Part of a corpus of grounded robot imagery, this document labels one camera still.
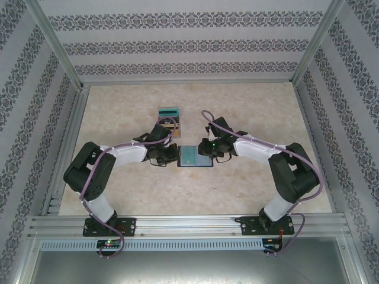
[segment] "wire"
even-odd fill
[[[120,228],[120,229],[122,230],[121,232],[123,232],[123,231],[125,232],[125,228],[124,228],[124,226],[118,225],[118,226],[116,227],[116,229],[117,229],[117,228]]]
[[[276,256],[277,254],[281,254],[284,251],[286,251],[293,244],[293,242],[295,241],[295,239],[297,238],[297,236],[301,233],[301,231],[304,228],[304,225],[306,223],[306,217],[305,217],[305,215],[303,213],[291,213],[291,215],[292,216],[294,216],[294,215],[295,216],[301,216],[303,218],[303,221],[301,222],[301,225],[300,225],[299,229],[297,230],[297,232],[295,233],[295,235],[292,237],[292,239],[278,252],[270,250],[269,248],[264,248],[264,250],[268,250],[269,252],[274,253],[275,256]]]
[[[160,121],[164,120],[164,119],[170,119],[171,121],[174,122],[174,129],[176,129],[176,121],[174,120],[173,117],[161,117],[158,119],[158,121],[156,122],[156,124],[158,124]],[[81,192],[81,195],[79,197],[79,199],[81,200],[84,208],[88,211],[89,215],[95,219],[97,222],[99,222],[101,225],[105,226],[106,228],[108,228],[109,230],[111,231],[114,231],[116,234],[118,234],[120,236],[120,239],[121,239],[121,242],[122,242],[122,245],[120,246],[120,249],[117,250],[114,254],[112,254],[111,256],[104,256],[101,254],[102,252],[102,249],[104,247],[101,247],[100,250],[99,250],[99,255],[100,255],[100,258],[106,258],[106,259],[111,259],[115,256],[117,256],[118,254],[120,254],[123,249],[124,249],[124,246],[125,246],[125,238],[123,236],[123,234],[119,231],[119,230],[116,230],[115,228],[113,228],[112,226],[109,226],[107,223],[101,221],[93,212],[92,210],[87,206],[87,204],[85,203],[85,198],[84,198],[84,195],[85,195],[85,192],[87,191],[88,189],[88,186],[89,184],[91,183],[91,179],[96,171],[96,168],[98,167],[99,163],[100,163],[100,160],[101,158],[106,154],[108,153],[109,151],[111,150],[114,150],[114,149],[117,149],[117,148],[120,148],[120,147],[125,147],[125,146],[144,146],[144,145],[154,145],[154,144],[160,144],[160,143],[164,143],[165,141],[167,140],[170,140],[171,137],[173,136],[174,134],[174,131],[171,131],[170,134],[166,137],[166,138],[163,138],[163,139],[160,139],[158,141],[153,141],[153,142],[136,142],[136,143],[124,143],[124,144],[119,144],[119,145],[116,145],[116,146],[112,146],[112,147],[109,147],[107,149],[105,149],[103,152],[101,152],[101,154],[98,156],[98,158],[96,159],[96,162],[94,163],[92,169],[91,169],[91,172],[89,173],[89,176],[87,178],[87,181],[85,182],[84,184],[84,187],[82,189],[82,192]]]
[[[306,200],[311,200],[311,199],[313,199],[313,198],[315,198],[315,197],[317,197],[317,196],[319,196],[320,195],[320,193],[321,193],[321,191],[322,191],[322,189],[323,189],[323,187],[324,187],[324,183],[323,183],[323,179],[322,179],[322,176],[321,176],[321,174],[320,174],[320,171],[318,170],[318,168],[316,168],[313,164],[312,164],[312,162],[310,162],[310,161],[308,161],[307,159],[305,159],[304,157],[302,157],[302,156],[300,156],[299,154],[296,154],[296,153],[294,153],[294,152],[292,152],[292,151],[288,151],[287,149],[285,149],[285,148],[282,148],[282,147],[279,147],[279,146],[277,146],[277,145],[275,145],[275,144],[271,144],[271,143],[268,143],[268,142],[264,142],[264,141],[261,141],[261,140],[258,140],[258,139],[256,139],[256,138],[246,138],[246,137],[244,137],[244,136],[242,136],[242,135],[239,135],[239,134],[237,134],[237,133],[234,133],[234,132],[232,132],[232,131],[230,131],[230,130],[228,130],[228,129],[226,129],[226,128],[224,128],[224,127],[222,127],[222,126],[219,126],[218,124],[216,124],[215,122],[213,122],[213,120],[214,120],[214,115],[210,112],[210,111],[207,111],[206,109],[204,109],[204,110],[202,110],[201,111],[201,114],[203,115],[203,117],[210,123],[210,124],[212,124],[212,125],[214,125],[215,127],[217,127],[218,129],[221,129],[221,130],[223,130],[223,131],[225,131],[225,132],[227,132],[227,133],[229,133],[229,134],[231,134],[231,135],[233,135],[233,136],[236,136],[236,137],[238,137],[238,138],[241,138],[241,139],[244,139],[244,140],[246,140],[246,141],[252,141],[252,142],[256,142],[256,143],[258,143],[258,144],[260,144],[260,145],[263,145],[263,146],[266,146],[266,147],[272,147],[272,149],[277,149],[277,150],[279,150],[279,151],[282,151],[282,152],[284,152],[284,153],[287,153],[287,154],[289,154],[290,156],[293,156],[293,157],[295,157],[295,158],[298,158],[299,160],[301,160],[301,161],[303,161],[303,162],[305,162],[305,164],[307,164],[308,166],[310,166],[311,167],[311,169],[314,171],[314,173],[317,175],[317,178],[319,179],[319,182],[320,182],[320,186],[319,186],[319,189],[317,190],[317,192],[315,193],[315,194],[313,194],[313,195],[311,195],[311,196],[308,196],[308,197],[304,197],[304,198],[301,198],[301,199],[299,199],[288,211],[287,211],[287,213],[290,213],[300,202],[302,202],[302,201],[306,201]],[[212,119],[213,120],[211,120],[211,119],[209,119],[207,116],[206,116],[206,114],[208,114],[208,115],[210,115],[211,117],[212,117]]]
[[[280,244],[279,244],[279,246],[281,246],[283,244],[283,229],[282,229],[282,227],[279,228],[279,233],[280,233],[280,236],[279,236]]]
[[[229,162],[231,159],[232,159],[232,154],[230,154],[230,153],[229,153],[229,159],[227,159],[226,161],[223,161],[223,162],[220,162],[220,161],[218,160],[218,158],[216,157],[216,161],[217,161],[219,164],[223,164],[223,163]]]

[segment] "beige marble surface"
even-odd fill
[[[224,116],[235,130],[276,144],[303,145],[314,154],[291,83],[93,86],[75,153],[87,141],[115,145],[150,132],[159,107],[181,112],[179,145],[206,137],[201,110]],[[269,166],[234,157],[212,168],[154,167],[149,162],[113,170],[107,198],[119,215],[255,214],[275,195]],[[86,215],[78,194],[65,189],[60,215]],[[331,212],[326,193],[297,212]]]

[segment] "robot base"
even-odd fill
[[[135,218],[117,218],[116,230],[119,230],[124,237],[134,237],[136,231]],[[117,237],[114,231],[105,228],[93,218],[87,218],[84,223],[83,237]]]
[[[280,235],[280,229],[282,229],[282,235],[295,234],[290,216],[279,219],[268,228],[268,231],[261,226],[258,216],[243,216],[236,218],[235,221],[241,224],[242,235]]]

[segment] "small box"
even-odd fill
[[[160,125],[166,127],[167,129],[173,131],[172,138],[180,138],[182,136],[181,127],[180,127],[180,112],[177,107],[170,108],[159,108],[158,118],[162,117],[172,117],[176,122],[176,129],[174,130],[174,124],[170,119],[163,119],[159,122]]]

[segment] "wallpaper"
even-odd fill
[[[288,80],[330,0],[40,1],[81,79]]]
[[[41,213],[76,90],[23,1],[0,0],[0,283]]]
[[[296,86],[334,204],[379,282],[379,9],[346,1]]]

